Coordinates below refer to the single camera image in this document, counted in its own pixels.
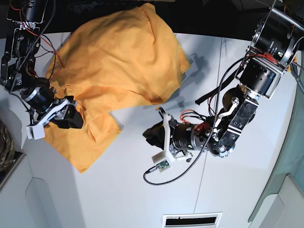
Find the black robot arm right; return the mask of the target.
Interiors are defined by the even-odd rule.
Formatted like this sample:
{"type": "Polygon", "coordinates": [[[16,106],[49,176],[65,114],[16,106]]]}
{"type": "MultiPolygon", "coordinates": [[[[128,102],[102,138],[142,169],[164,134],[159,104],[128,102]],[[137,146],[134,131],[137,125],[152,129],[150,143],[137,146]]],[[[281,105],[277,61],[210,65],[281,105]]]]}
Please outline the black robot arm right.
{"type": "Polygon", "coordinates": [[[50,76],[39,77],[35,71],[37,52],[44,41],[51,47],[54,63],[61,59],[45,31],[56,12],[56,1],[11,0],[7,20],[10,22],[0,63],[0,84],[25,106],[30,126],[55,124],[61,129],[80,129],[83,119],[76,110],[74,97],[56,97],[50,76]]]}

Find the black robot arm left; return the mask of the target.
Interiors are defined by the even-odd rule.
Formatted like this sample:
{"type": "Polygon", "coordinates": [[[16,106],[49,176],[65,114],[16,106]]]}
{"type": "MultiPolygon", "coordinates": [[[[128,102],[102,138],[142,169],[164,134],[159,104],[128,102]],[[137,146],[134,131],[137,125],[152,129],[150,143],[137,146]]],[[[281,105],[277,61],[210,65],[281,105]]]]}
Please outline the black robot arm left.
{"type": "Polygon", "coordinates": [[[192,151],[209,151],[226,157],[234,149],[244,127],[252,121],[258,99],[271,98],[278,82],[292,64],[304,37],[304,3],[285,0],[284,9],[270,8],[259,22],[245,56],[237,62],[231,78],[238,85],[222,98],[223,107],[200,124],[175,120],[159,108],[162,121],[144,132],[146,141],[161,149],[152,157],[156,166],[191,161],[192,151]]]}

